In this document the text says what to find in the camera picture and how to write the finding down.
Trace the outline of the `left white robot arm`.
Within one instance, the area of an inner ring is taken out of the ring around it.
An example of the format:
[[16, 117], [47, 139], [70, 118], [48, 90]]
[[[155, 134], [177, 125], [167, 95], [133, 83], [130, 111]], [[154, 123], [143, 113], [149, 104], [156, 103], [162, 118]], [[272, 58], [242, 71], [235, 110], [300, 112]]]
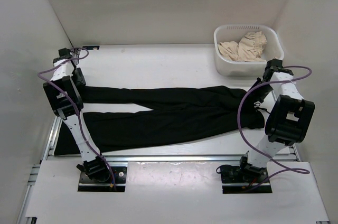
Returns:
[[63, 48], [58, 53], [53, 68], [37, 74], [44, 81], [43, 89], [51, 109], [63, 120], [78, 147], [82, 164], [77, 168], [91, 180], [114, 184], [113, 171], [93, 142], [82, 112], [84, 105], [78, 88], [84, 87], [86, 81], [77, 63], [85, 57], [79, 57], [75, 48]]

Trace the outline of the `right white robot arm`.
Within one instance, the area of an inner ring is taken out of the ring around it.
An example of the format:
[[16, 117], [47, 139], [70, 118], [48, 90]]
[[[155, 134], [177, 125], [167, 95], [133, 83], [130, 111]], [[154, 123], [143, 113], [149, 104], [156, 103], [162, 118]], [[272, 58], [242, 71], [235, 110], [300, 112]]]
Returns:
[[304, 140], [315, 104], [299, 93], [296, 80], [290, 66], [284, 67], [282, 60], [272, 59], [267, 62], [262, 78], [243, 97], [241, 106], [249, 99], [263, 102], [270, 92], [277, 99], [265, 123], [263, 138], [240, 159], [237, 175], [242, 181], [260, 178], [280, 150]]

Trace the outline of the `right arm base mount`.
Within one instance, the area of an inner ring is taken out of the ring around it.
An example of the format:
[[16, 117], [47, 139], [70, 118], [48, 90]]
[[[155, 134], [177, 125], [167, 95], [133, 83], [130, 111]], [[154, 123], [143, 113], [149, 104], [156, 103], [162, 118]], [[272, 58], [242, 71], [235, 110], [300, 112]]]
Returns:
[[216, 168], [216, 173], [221, 176], [222, 193], [223, 194], [241, 194], [241, 193], [272, 193], [269, 180], [257, 186], [268, 177], [266, 170], [258, 177], [243, 174], [240, 172], [239, 166], [221, 165]]

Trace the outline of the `black trousers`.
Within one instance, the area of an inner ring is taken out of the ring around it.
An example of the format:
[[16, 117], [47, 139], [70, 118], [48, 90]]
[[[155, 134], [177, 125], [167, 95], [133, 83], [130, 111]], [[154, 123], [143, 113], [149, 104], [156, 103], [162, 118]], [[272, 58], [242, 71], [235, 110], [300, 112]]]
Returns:
[[228, 133], [238, 127], [261, 129], [265, 119], [246, 92], [207, 88], [80, 89], [85, 104], [137, 104], [136, 113], [84, 113], [92, 140], [102, 152], [185, 143]]

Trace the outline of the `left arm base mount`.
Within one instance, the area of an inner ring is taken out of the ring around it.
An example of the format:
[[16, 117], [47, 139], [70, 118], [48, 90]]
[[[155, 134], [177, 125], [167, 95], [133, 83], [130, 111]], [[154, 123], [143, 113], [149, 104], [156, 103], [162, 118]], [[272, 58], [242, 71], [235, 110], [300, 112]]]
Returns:
[[99, 174], [98, 179], [90, 178], [85, 173], [85, 169], [77, 166], [81, 171], [78, 182], [78, 192], [125, 192], [127, 180], [127, 163], [118, 163], [110, 166], [115, 178], [113, 184], [112, 176], [108, 170]]

